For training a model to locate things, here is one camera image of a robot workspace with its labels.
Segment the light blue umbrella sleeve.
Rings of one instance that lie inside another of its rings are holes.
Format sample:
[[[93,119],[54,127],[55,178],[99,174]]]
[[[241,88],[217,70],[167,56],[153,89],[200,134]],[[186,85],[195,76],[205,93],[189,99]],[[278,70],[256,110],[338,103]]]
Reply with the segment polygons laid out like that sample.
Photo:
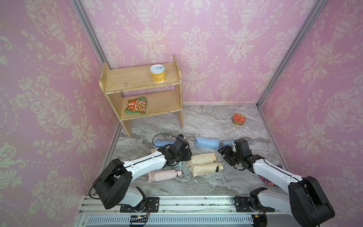
[[[219,148],[219,139],[195,137],[195,145],[197,147],[218,149]]]

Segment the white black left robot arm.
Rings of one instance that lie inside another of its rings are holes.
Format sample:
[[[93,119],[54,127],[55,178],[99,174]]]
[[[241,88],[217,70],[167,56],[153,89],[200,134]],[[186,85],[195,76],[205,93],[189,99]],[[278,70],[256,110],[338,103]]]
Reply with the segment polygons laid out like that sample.
[[[92,188],[107,210],[126,205],[140,211],[147,204],[147,196],[139,187],[130,188],[130,184],[140,176],[190,160],[191,157],[189,143],[178,135],[173,144],[160,147],[148,156],[125,162],[112,160],[93,182]]]

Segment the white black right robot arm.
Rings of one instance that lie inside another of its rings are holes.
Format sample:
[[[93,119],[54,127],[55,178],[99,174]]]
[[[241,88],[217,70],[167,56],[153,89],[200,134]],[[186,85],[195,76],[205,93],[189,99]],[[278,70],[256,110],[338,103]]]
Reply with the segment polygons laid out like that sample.
[[[253,226],[266,226],[265,213],[269,209],[294,217],[302,227],[318,227],[334,218],[333,206],[317,179],[292,174],[270,163],[261,155],[253,155],[245,139],[238,139],[233,143],[233,147],[224,146],[218,150],[230,166],[240,164],[243,170],[266,178],[284,191],[280,194],[260,187],[251,191],[248,199],[233,199],[237,209],[248,205],[251,211],[257,213]]]

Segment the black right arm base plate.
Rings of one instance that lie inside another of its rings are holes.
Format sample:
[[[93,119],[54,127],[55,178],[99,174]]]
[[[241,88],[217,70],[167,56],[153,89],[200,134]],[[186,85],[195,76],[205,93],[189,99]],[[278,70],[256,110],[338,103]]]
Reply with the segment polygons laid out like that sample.
[[[232,199],[232,203],[235,206],[237,212],[275,212],[275,209],[273,208],[263,207],[254,197],[251,198],[249,196],[238,195]]]

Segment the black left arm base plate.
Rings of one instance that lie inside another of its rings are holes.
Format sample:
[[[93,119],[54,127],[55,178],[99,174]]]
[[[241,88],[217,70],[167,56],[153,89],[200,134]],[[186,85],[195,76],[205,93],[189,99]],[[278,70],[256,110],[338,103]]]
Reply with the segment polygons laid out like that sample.
[[[136,207],[131,207],[130,205],[122,204],[120,207],[120,213],[140,213],[140,212],[151,212],[157,213],[159,210],[159,197],[147,197],[143,199],[140,204]]]

